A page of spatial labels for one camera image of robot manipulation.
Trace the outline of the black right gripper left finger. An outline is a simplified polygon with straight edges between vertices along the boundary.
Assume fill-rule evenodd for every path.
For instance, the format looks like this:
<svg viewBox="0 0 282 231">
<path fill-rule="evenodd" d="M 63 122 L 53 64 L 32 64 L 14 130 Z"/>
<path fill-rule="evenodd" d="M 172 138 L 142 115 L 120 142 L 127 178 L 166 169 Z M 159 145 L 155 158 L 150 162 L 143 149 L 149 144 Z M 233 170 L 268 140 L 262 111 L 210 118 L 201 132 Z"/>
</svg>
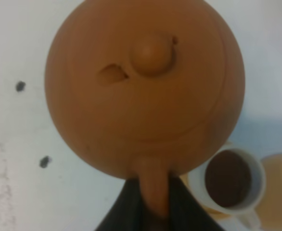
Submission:
<svg viewBox="0 0 282 231">
<path fill-rule="evenodd" d="M 97 231 L 152 231 L 153 218 L 141 198 L 139 181 L 126 180 L 114 205 Z"/>
</svg>

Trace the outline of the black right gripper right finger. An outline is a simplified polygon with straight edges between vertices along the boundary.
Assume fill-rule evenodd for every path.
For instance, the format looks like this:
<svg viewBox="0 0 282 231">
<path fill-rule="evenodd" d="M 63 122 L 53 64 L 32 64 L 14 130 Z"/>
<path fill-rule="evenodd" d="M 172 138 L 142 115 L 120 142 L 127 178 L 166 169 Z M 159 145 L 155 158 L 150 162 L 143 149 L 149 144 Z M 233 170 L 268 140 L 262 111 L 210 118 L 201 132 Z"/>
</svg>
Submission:
<svg viewBox="0 0 282 231">
<path fill-rule="evenodd" d="M 219 231 L 179 177 L 168 174 L 164 198 L 165 231 Z"/>
</svg>

